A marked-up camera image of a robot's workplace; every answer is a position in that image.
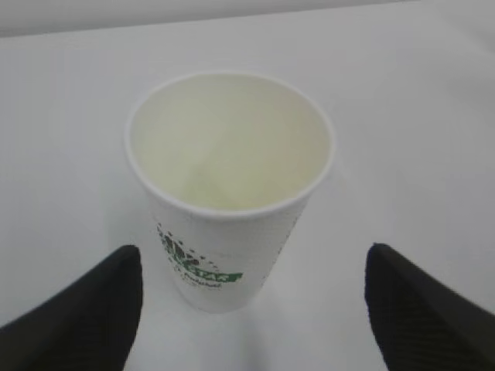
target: white paper cup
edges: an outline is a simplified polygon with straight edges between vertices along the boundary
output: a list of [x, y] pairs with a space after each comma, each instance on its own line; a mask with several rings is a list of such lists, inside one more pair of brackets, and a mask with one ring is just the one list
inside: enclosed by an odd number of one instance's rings
[[[205, 78], [218, 76], [232, 79], [234, 86], [242, 77], [256, 80], [266, 88], [276, 88], [282, 99], [286, 94], [288, 102], [292, 102], [284, 108], [289, 113], [296, 102], [318, 117], [318, 124], [324, 127], [323, 136], [328, 139], [326, 158], [314, 178], [295, 195], [253, 209], [198, 207], [160, 189], [143, 171], [134, 140], [140, 126], [154, 125], [152, 111], [143, 113], [147, 124], [143, 124], [142, 119], [136, 120], [140, 110], [148, 109], [146, 102], [185, 81], [189, 89], [194, 88], [196, 80], [198, 89], [204, 89]], [[194, 110], [197, 102], [192, 98], [188, 102], [187, 96], [186, 101], [183, 98], [181, 104], [190, 105]], [[246, 305], [260, 291], [309, 196], [328, 174], [335, 150], [335, 134], [322, 110], [294, 87], [268, 77], [250, 73], [199, 73], [165, 83], [138, 103], [125, 130], [125, 151], [132, 171], [148, 195], [157, 234], [164, 254], [168, 255], [176, 286], [192, 306], [213, 313], [231, 311]]]

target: white table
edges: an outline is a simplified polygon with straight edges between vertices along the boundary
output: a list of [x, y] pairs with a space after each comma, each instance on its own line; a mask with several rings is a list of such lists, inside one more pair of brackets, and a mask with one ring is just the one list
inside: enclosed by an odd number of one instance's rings
[[[121, 133], [197, 70], [287, 80], [340, 140], [261, 294], [207, 315], [166, 278]], [[495, 311], [495, 53], [428, 3], [0, 39], [0, 324], [124, 243], [145, 306], [128, 371], [382, 370], [364, 264], [389, 243]]]

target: paper cup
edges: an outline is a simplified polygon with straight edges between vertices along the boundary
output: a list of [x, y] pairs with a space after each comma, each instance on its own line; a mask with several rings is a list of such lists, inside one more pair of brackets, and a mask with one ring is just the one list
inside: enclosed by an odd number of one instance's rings
[[[154, 125], [167, 125], [167, 122], [158, 118], [157, 107], [166, 109], [170, 100], [179, 100], [181, 107], [189, 112], [199, 109], [196, 90], [208, 89], [209, 94], [217, 94], [219, 79], [226, 82], [229, 89], [238, 88], [239, 91], [245, 91], [249, 84], [249, 107], [255, 110], [258, 109], [258, 103], [264, 107], [271, 103], [267, 96], [261, 94], [261, 90], [276, 90], [277, 104], [282, 102], [281, 107], [287, 110], [287, 117], [292, 117], [291, 110], [300, 106], [299, 109], [303, 107], [313, 117], [314, 122], [308, 125], [320, 125], [323, 128], [320, 137], [323, 136], [327, 143], [325, 158], [316, 174], [298, 192], [254, 208], [230, 210], [202, 207], [158, 187], [143, 170], [136, 153], [137, 138], [141, 131], [154, 130]], [[181, 84], [185, 83], [189, 90], [176, 97], [174, 91], [184, 90]], [[257, 103], [258, 87], [260, 101]], [[222, 104], [221, 95], [219, 97], [216, 102]], [[158, 105], [155, 101], [150, 108], [148, 102], [151, 99], [164, 101]], [[232, 102], [231, 97], [228, 99], [230, 106], [242, 103]], [[229, 122], [229, 125], [235, 124], [235, 120]], [[136, 106], [126, 127], [125, 150], [132, 171], [148, 195], [157, 236], [164, 254], [167, 254], [177, 288], [192, 306], [220, 313], [246, 305], [260, 291], [309, 196], [329, 172], [336, 143], [326, 115], [294, 87], [249, 73], [200, 73], [163, 84]]]

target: green logo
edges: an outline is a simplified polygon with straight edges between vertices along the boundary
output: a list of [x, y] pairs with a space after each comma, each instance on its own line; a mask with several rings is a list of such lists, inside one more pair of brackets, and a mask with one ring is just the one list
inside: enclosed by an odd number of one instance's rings
[[242, 273], [221, 273], [212, 261], [202, 255], [197, 256], [195, 250], [187, 250], [181, 240], [176, 239], [169, 231], [163, 232], [161, 223], [158, 223], [156, 229], [169, 254], [169, 261], [175, 263], [175, 269], [181, 273], [183, 279], [211, 288], [241, 279]]

